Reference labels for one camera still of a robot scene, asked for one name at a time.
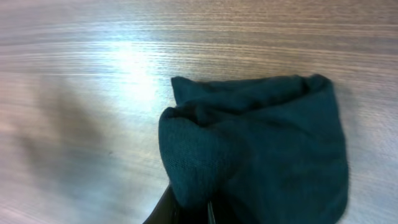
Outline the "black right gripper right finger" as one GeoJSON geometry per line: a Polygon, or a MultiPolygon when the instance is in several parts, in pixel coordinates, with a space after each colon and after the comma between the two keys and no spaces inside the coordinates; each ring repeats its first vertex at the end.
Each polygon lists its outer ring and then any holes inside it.
{"type": "Polygon", "coordinates": [[[214,195],[207,203],[208,224],[241,224],[227,199],[214,195]]]}

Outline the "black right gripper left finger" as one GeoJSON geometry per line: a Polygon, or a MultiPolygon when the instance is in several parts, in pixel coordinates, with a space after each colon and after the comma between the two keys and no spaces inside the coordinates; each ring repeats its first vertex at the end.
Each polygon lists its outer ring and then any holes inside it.
{"type": "Polygon", "coordinates": [[[143,224],[178,224],[180,206],[168,185],[152,213],[143,224]]]}

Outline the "dark green t-shirt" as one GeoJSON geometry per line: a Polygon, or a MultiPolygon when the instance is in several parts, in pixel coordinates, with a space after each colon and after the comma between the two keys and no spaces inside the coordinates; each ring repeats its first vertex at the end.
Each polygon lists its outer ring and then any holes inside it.
{"type": "Polygon", "coordinates": [[[179,223],[208,223],[223,195],[241,223],[337,223],[348,202],[346,143],[331,80],[171,80],[159,149],[179,223]]]}

